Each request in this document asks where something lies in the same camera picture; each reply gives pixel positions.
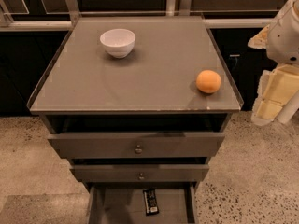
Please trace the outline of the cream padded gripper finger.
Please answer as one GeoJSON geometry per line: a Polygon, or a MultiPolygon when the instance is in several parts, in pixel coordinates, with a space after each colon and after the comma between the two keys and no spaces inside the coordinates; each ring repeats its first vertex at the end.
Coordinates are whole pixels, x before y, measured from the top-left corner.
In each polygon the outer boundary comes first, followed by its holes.
{"type": "Polygon", "coordinates": [[[277,115],[299,91],[299,66],[279,63],[272,71],[263,71],[258,86],[258,97],[253,108],[251,121],[264,126],[276,120],[277,115]]]}
{"type": "Polygon", "coordinates": [[[269,25],[266,25],[257,35],[249,40],[248,46],[253,49],[265,49],[267,46],[268,30],[269,25]]]}

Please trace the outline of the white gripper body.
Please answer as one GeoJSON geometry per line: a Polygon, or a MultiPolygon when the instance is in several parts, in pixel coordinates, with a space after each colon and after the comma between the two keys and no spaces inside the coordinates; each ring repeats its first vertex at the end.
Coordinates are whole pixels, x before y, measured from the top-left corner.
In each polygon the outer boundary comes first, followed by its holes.
{"type": "Polygon", "coordinates": [[[270,22],[266,52],[277,63],[299,64],[299,0],[288,0],[270,22]]]}

